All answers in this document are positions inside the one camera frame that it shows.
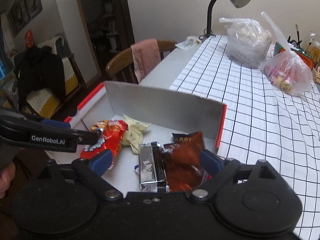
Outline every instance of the pink plastic bag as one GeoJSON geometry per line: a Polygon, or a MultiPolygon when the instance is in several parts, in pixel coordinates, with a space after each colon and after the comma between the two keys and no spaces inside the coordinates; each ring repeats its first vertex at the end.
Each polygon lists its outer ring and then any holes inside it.
{"type": "Polygon", "coordinates": [[[261,15],[270,23],[276,33],[277,41],[285,49],[284,52],[261,64],[260,70],[270,82],[287,94],[298,95],[311,89],[312,72],[310,68],[286,41],[279,27],[265,13],[261,15]]]}

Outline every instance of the black jacket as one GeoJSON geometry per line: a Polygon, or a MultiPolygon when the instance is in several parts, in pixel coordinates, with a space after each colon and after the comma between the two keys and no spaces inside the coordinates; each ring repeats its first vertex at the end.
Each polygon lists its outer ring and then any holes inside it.
{"type": "Polygon", "coordinates": [[[14,73],[18,78],[20,111],[32,90],[49,88],[60,101],[66,99],[63,62],[51,51],[52,48],[48,46],[41,49],[33,46],[16,66],[14,73]]]}

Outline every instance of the human hand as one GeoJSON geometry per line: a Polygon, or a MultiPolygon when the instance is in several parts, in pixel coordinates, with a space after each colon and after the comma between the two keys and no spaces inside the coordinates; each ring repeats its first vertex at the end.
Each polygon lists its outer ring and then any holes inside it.
{"type": "Polygon", "coordinates": [[[5,192],[10,187],[10,183],[13,180],[15,174],[16,166],[14,165],[14,163],[10,163],[10,165],[2,171],[2,175],[0,178],[0,199],[4,198],[5,192]]]}

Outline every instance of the silver foil wrapper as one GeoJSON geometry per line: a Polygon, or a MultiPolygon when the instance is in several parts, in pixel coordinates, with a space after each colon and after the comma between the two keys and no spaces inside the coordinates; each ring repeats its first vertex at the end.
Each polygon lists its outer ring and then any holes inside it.
{"type": "Polygon", "coordinates": [[[169,192],[163,161],[156,151],[157,142],[139,144],[139,184],[141,192],[169,192]]]}

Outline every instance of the chair backrest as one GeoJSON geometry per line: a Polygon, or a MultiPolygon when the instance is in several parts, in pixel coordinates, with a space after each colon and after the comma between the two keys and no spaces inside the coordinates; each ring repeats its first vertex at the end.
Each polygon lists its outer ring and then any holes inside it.
{"type": "MultiPolygon", "coordinates": [[[[165,51],[173,51],[175,49],[175,41],[160,40],[157,41],[161,60],[164,59],[165,51]]],[[[109,61],[105,68],[108,76],[114,81],[122,81],[127,83],[138,83],[134,74],[132,49],[128,48],[116,55],[109,61]]]]}

